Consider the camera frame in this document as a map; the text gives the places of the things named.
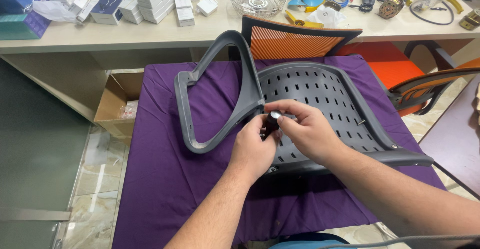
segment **desk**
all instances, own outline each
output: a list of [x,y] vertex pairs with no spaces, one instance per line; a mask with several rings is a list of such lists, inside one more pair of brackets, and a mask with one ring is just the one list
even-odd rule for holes
[[477,75],[418,144],[435,159],[435,166],[480,200],[480,126],[475,109],[479,82]]
[[[240,31],[242,19],[230,0],[217,1],[217,12],[209,17],[195,13],[196,24],[187,27],[177,25],[175,11],[159,24],[143,21],[137,25],[122,20],[119,25],[113,26],[94,23],[92,18],[83,26],[52,22],[39,40],[1,41],[0,55],[93,121],[107,78],[105,70],[131,66],[142,68],[158,63],[142,58],[141,55],[146,52],[150,52],[151,56],[171,56],[171,51],[160,49],[207,47],[226,30]],[[459,2],[465,11],[460,15],[455,13],[455,20],[447,26],[417,19],[407,8],[393,19],[382,19],[375,14],[380,6],[376,2],[370,13],[361,13],[352,7],[342,9],[347,19],[339,24],[339,28],[362,28],[363,33],[354,40],[357,42],[479,38],[480,29],[468,31],[458,25],[458,21],[471,11],[463,1]],[[354,0],[353,4],[360,4],[360,0]],[[299,19],[305,19],[309,14],[299,8],[289,10]],[[284,14],[278,14],[273,20],[287,23]],[[435,21],[450,18],[447,11],[429,10],[424,15]]]

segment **purple cloth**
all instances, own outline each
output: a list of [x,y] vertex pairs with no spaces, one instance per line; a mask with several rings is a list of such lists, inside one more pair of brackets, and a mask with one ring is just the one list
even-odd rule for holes
[[[287,61],[314,61],[344,69],[387,132],[403,147],[421,153],[409,130],[361,56],[258,60],[258,69]],[[195,63],[145,68],[123,185],[114,249],[162,248],[207,196],[225,170],[237,126],[206,154],[190,152],[182,139],[173,79]],[[237,102],[241,68],[237,61],[213,62],[189,89],[196,138],[204,142],[230,117]],[[445,189],[432,167],[399,171]],[[243,205],[234,244],[279,235],[378,222],[333,175],[255,183]]]

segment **gray cord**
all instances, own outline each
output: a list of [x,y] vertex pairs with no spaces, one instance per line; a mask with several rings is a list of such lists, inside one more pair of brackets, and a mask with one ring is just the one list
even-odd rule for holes
[[317,249],[329,249],[329,248],[369,248],[387,246],[399,242],[406,242],[412,240],[473,240],[480,238],[480,235],[436,235],[436,236],[408,236],[401,237],[394,240],[387,240],[383,242],[365,243],[365,244],[332,244],[322,246]]

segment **finger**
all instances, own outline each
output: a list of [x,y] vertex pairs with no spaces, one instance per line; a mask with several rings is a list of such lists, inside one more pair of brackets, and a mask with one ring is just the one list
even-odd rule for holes
[[260,134],[260,129],[264,127],[264,122],[267,120],[268,114],[259,114],[250,120],[244,128],[254,129]]
[[275,130],[267,136],[267,138],[264,140],[264,143],[277,147],[280,139],[282,139],[282,132],[280,130]]
[[283,130],[285,135],[291,139],[295,139],[297,135],[302,134],[303,126],[298,124],[297,121],[294,121],[286,116],[280,116],[277,119],[278,125]]
[[314,107],[300,103],[293,99],[282,99],[274,101],[272,103],[268,103],[265,105],[264,109],[265,112],[270,112],[274,109],[278,109],[279,111],[291,113],[292,115],[295,115],[300,122],[309,115],[311,115],[314,110],[316,110],[316,108]]

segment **blue cable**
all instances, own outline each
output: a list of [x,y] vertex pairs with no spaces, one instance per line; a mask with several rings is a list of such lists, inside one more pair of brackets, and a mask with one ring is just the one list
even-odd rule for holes
[[327,0],[327,1],[334,1],[334,2],[338,3],[341,7],[346,7],[349,4],[350,0],[345,0],[344,2],[339,2],[339,1],[335,1],[335,0]]

